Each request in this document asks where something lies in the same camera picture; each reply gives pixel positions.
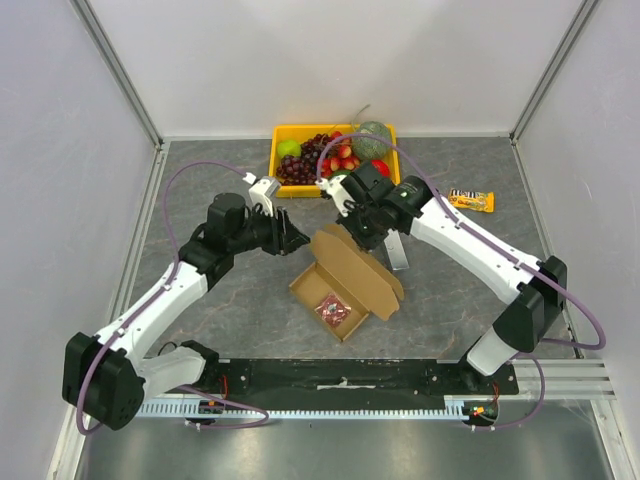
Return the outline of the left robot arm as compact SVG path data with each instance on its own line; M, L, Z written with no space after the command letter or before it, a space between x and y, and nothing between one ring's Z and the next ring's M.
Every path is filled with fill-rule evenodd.
M249 207L239 194L217 195L205 222L155 285L96 334L78 332L67 342L62 397L76 409L77 430L94 433L86 417L96 427L119 430L144 401L178 387L198 393L215 389L220 378L215 351L194 341L155 358L148 357L148 350L233 268L236 256L253 250L285 256L309 242L283 208L270 210L264 201Z

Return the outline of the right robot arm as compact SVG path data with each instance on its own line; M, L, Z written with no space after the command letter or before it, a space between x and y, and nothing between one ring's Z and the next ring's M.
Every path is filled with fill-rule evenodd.
M561 315L567 267L509 246L467 219L418 176L394 184L375 167L361 165L322 183L342 225L364 250L391 232L425 242L480 279L501 300L504 311L464 354L458 381L467 392L483 392L494 373L517 353L531 353Z

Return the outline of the red sachet packet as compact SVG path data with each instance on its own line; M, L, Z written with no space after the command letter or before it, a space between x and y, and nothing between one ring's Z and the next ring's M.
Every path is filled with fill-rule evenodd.
M334 293L328 294L314 309L318 317L332 328L340 326L352 308Z

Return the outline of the brown cardboard box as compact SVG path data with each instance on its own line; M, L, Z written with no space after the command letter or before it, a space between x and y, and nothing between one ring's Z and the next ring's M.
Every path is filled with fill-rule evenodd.
M290 291L338 341L346 341L369 316L387 321L400 309L405 292L398 278L361 250L342 226L328 224L317 231L310 250L315 261L290 284ZM314 311L330 293L352 308L336 328Z

